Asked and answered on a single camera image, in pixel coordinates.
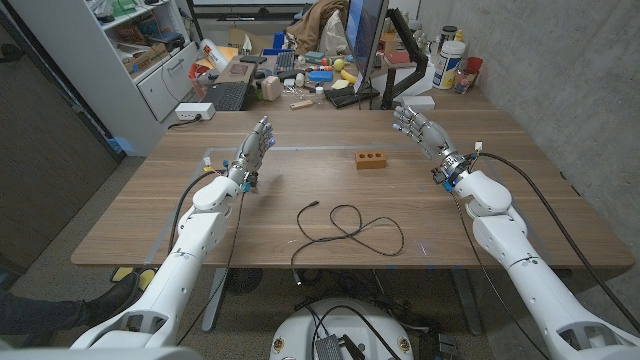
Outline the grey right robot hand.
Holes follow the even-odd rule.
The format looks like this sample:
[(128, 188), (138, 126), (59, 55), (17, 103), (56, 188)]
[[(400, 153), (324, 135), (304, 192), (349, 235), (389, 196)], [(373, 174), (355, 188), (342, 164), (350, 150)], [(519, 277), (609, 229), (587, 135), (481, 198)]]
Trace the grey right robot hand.
[(451, 192), (462, 179), (462, 174), (469, 172), (477, 156), (461, 155), (439, 124), (428, 120), (409, 106), (397, 106), (394, 117), (396, 122), (393, 128), (411, 138), (428, 160), (437, 163), (431, 170), (434, 182)]

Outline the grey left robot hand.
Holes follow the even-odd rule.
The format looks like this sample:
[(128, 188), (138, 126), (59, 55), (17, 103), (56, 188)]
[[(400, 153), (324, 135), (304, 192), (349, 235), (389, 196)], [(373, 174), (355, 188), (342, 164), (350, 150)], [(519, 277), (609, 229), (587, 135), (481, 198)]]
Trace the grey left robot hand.
[(235, 158), (227, 171), (227, 177), (245, 191), (247, 185), (255, 182), (262, 160), (274, 144), (272, 124), (267, 116), (263, 116), (237, 148)]

